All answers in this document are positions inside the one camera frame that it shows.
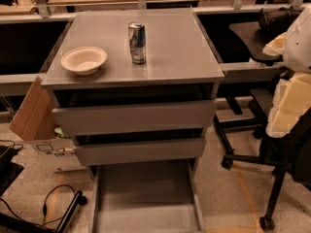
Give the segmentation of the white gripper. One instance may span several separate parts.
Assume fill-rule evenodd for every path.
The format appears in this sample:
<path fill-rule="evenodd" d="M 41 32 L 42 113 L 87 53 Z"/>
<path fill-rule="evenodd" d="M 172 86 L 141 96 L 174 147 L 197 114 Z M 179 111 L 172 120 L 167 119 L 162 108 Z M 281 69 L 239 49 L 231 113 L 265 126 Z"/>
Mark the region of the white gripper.
<path fill-rule="evenodd" d="M 266 44 L 262 52 L 270 56 L 283 55 L 286 37 L 286 32 L 280 34 Z M 288 81 L 281 79 L 276 85 L 272 104 L 265 131 L 270 137 L 282 138 L 311 108 L 311 75 L 297 73 Z"/>

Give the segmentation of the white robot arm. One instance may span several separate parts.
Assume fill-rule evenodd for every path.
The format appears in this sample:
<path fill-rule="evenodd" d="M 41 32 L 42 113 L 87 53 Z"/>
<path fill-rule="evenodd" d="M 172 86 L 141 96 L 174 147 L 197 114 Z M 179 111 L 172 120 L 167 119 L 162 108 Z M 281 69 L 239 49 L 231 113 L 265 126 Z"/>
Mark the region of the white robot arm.
<path fill-rule="evenodd" d="M 289 29 L 270 41 L 263 53 L 281 54 L 294 75 L 276 85 L 266 133 L 273 138 L 289 134 L 311 108 L 311 8 L 305 8 Z"/>

